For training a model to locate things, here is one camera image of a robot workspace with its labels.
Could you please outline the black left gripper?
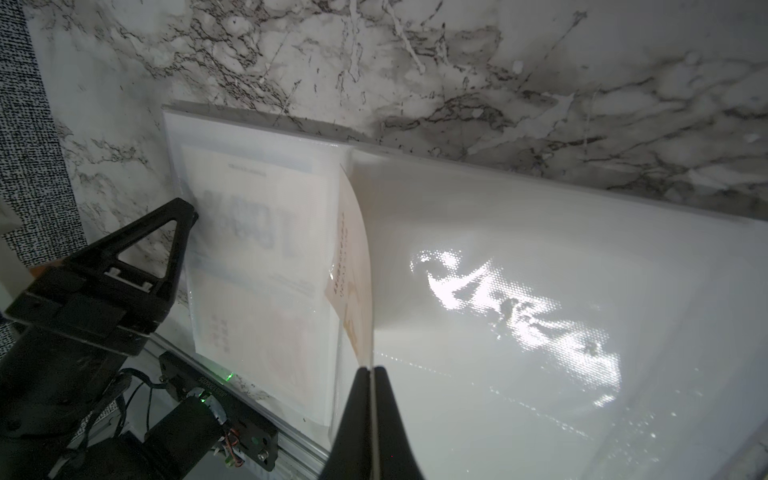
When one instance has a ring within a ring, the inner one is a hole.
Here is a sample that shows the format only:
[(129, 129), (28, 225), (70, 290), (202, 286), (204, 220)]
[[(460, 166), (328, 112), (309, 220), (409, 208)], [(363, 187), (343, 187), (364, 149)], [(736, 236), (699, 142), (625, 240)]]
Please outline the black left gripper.
[[(176, 298), (186, 247), (199, 215), (175, 198), (45, 270), (5, 310), (12, 321), (125, 356), (136, 356)], [(165, 272), (154, 275), (119, 255), (173, 223)]]

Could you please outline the pink card gold character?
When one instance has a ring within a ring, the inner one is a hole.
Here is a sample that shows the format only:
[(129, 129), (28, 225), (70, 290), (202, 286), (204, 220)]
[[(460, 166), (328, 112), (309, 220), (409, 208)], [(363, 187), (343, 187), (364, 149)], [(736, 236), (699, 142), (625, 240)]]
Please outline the pink card gold character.
[(371, 366), (373, 298), (369, 244), (362, 211), (345, 172), (339, 173), (334, 257), (325, 294), (358, 364)]

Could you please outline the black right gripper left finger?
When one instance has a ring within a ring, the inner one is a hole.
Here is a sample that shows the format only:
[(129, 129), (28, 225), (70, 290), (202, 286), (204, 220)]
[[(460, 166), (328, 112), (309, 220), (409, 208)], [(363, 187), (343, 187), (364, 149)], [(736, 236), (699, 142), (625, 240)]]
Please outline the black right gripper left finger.
[(320, 480), (368, 480), (372, 472), (371, 372), (357, 370)]

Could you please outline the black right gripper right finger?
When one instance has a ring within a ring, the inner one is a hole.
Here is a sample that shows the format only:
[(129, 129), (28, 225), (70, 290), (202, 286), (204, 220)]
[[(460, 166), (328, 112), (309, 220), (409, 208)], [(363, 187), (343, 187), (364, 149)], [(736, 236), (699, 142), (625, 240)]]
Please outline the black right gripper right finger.
[(405, 432), (389, 375), (384, 367), (373, 370), (376, 403), (376, 442), (380, 479), (424, 478)]

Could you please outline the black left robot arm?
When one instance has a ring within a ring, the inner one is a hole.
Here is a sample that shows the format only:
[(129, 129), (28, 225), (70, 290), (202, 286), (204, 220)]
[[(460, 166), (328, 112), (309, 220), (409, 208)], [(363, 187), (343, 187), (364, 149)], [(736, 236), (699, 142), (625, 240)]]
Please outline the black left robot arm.
[(1, 361), (1, 475), (181, 479), (226, 435), (194, 388), (144, 440), (90, 440), (101, 412), (144, 374), (144, 349), (176, 299), (194, 207), (174, 199), (46, 269), (7, 308), (24, 331)]

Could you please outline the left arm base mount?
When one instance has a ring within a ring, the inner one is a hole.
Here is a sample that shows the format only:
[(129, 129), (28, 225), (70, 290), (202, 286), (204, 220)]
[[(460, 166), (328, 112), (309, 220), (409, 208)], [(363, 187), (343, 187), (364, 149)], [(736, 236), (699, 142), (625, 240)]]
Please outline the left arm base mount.
[(180, 356), (165, 352), (159, 357), (162, 375), (170, 384), (170, 395), (177, 401), (193, 390), (215, 399), (226, 415), (224, 424), (235, 454), (249, 467), (272, 472), (278, 458), (278, 429), (215, 378), (201, 373)]

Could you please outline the white photo album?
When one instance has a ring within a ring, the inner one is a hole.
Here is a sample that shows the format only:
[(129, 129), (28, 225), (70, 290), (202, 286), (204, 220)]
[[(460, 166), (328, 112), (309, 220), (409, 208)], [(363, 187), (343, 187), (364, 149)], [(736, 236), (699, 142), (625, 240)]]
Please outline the white photo album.
[(355, 370), (326, 298), (339, 173), (373, 363), (430, 479), (710, 479), (767, 425), (767, 226), (168, 110), (194, 352), (322, 445)]

